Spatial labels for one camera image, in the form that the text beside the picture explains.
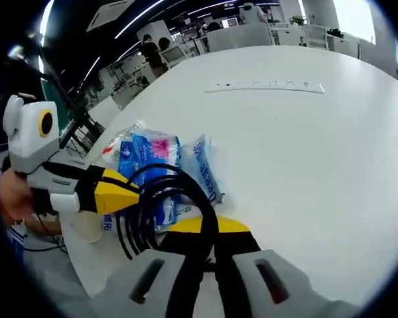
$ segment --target white table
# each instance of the white table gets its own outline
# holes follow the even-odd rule
[[[226,79],[306,80],[325,94],[204,93]],[[335,52],[295,46],[226,50],[183,61],[121,112],[89,153],[136,120],[218,147],[219,213],[248,225],[329,299],[364,304],[398,263],[398,81]],[[126,259],[115,237],[88,245],[62,220],[90,295]]]

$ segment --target white robot device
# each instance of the white robot device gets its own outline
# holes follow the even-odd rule
[[[12,95],[3,116],[11,166],[26,176],[33,191],[34,212],[53,209],[114,213],[136,204],[134,185],[116,171],[88,165],[59,148],[56,104],[41,101],[24,105]]]

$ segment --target hand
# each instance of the hand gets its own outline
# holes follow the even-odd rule
[[[10,227],[33,213],[33,194],[26,179],[18,176],[12,168],[0,178],[0,210],[5,224]]]

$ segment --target yellow circle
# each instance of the yellow circle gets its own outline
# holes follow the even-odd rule
[[[44,127],[44,123],[43,121],[46,119],[46,117],[48,117],[47,115],[50,115],[50,118],[52,120],[52,123],[50,125],[49,130],[47,131],[46,128],[48,127]],[[49,132],[52,130],[52,125],[53,125],[53,116],[52,116],[52,112],[50,111],[50,109],[45,109],[40,116],[40,120],[38,121],[38,131],[40,133],[41,137],[47,137],[47,135],[49,134]]]

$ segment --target power strip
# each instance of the power strip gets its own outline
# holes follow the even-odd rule
[[[319,83],[309,81],[289,81],[289,80],[253,80],[253,81],[228,81],[213,83],[205,93],[217,91],[233,91],[242,89],[280,89],[288,91],[308,91],[311,93],[324,94],[324,89]]]

